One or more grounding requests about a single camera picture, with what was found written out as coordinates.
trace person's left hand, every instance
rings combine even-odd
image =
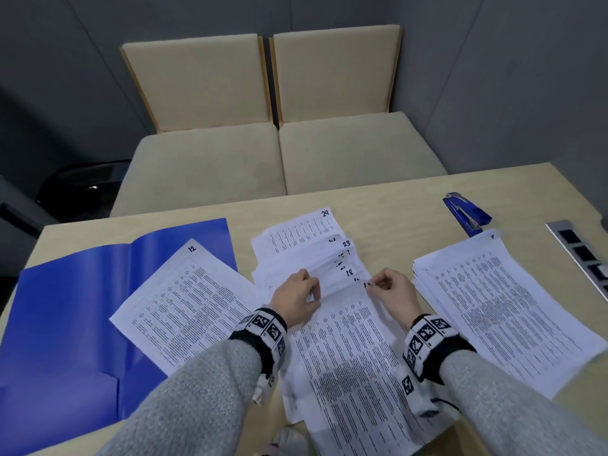
[[[313,293],[314,301],[307,302],[310,293]],[[308,321],[321,307],[319,299],[321,299],[319,279],[308,275],[307,269],[300,269],[277,288],[268,306],[283,317],[287,328],[292,328]]]

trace light wood tabletop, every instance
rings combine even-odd
[[[388,266],[412,277],[415,258],[466,239],[441,201],[451,191],[460,192],[488,212],[494,218],[491,227],[502,231],[506,247],[525,270],[567,311],[608,338],[608,304],[544,223],[569,219],[582,238],[604,258],[608,258],[608,234],[600,226],[601,216],[596,209],[549,163],[50,225],[42,232],[27,266],[99,245],[130,243],[153,230],[227,218],[239,272],[251,280],[251,272],[257,266],[251,238],[279,222],[330,206],[345,233],[354,239],[361,260],[372,274]],[[10,306],[0,318],[0,333],[4,331],[9,310]],[[604,438],[608,438],[606,377],[608,356],[603,354],[555,399]],[[250,408],[238,454],[259,451],[284,424],[281,397],[274,393],[266,406]],[[94,453],[119,425],[41,453]],[[475,435],[463,423],[424,450],[425,454],[459,452],[483,452]]]

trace chair backrest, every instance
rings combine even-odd
[[[270,41],[281,123],[389,111],[399,25],[280,33]]]
[[[122,52],[157,132],[272,121],[256,34],[127,43]]]

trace beige cushion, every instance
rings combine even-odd
[[[275,35],[283,121],[386,112],[400,37],[398,25]]]
[[[402,112],[286,123],[289,195],[447,174]]]
[[[161,132],[269,121],[253,33],[122,48]]]
[[[110,216],[285,194],[274,125],[168,132],[141,141]]]

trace sleeve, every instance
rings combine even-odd
[[[150,393],[99,455],[233,455],[262,371],[260,354],[224,340]]]
[[[475,352],[451,353],[439,374],[492,454],[608,454],[577,418]]]

